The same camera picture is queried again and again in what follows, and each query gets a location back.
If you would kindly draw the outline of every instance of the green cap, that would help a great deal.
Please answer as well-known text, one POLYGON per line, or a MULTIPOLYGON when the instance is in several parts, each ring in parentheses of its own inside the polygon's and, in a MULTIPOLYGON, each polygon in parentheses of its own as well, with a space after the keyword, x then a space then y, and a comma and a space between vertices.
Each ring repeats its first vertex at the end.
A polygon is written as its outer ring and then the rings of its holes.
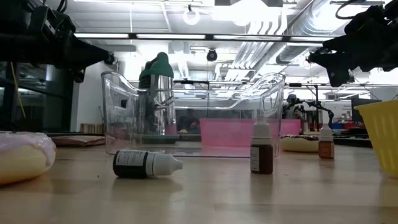
POLYGON ((169 64, 169 57, 165 52, 160 52, 155 59, 145 64, 145 69, 139 75, 139 79, 147 75, 163 75, 174 78, 173 69, 169 64))

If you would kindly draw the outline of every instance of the glazed donut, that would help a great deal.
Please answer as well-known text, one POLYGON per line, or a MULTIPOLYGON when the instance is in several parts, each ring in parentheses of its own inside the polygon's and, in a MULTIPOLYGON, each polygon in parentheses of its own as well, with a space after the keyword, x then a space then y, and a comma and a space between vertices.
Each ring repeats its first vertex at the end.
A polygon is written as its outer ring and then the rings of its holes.
POLYGON ((55 151, 42 133, 0 133, 0 185, 40 176, 54 163, 55 151))
POLYGON ((318 136, 288 134, 280 137, 279 145, 289 152, 318 152, 318 136))

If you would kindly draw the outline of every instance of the computer monitor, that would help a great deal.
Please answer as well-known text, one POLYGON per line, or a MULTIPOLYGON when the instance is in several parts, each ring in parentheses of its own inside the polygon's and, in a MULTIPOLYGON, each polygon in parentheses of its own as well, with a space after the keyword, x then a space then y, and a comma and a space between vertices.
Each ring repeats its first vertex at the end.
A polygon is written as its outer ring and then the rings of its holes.
POLYGON ((354 109, 355 106, 365 105, 370 103, 381 102, 381 100, 369 100, 369 99, 360 99, 360 98, 352 98, 351 99, 351 109, 353 111, 353 121, 355 123, 363 123, 362 116, 359 114, 359 111, 354 109))

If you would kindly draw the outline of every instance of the wooden table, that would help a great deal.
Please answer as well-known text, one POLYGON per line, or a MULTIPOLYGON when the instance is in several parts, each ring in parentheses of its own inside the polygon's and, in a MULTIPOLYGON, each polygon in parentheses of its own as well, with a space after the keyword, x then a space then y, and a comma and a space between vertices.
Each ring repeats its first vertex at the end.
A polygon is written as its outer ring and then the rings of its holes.
POLYGON ((398 180, 371 149, 282 154, 274 175, 251 174, 248 159, 180 159, 170 177, 129 180, 103 149, 59 149, 42 177, 0 188, 0 223, 398 223, 398 180))

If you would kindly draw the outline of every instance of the yellow basket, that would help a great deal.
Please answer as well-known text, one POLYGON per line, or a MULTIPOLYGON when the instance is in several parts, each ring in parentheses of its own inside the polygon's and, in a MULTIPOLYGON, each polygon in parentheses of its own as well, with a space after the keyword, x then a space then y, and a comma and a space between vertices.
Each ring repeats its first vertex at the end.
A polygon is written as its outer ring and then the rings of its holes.
POLYGON ((398 100, 355 106, 363 117, 381 169, 398 176, 398 100))

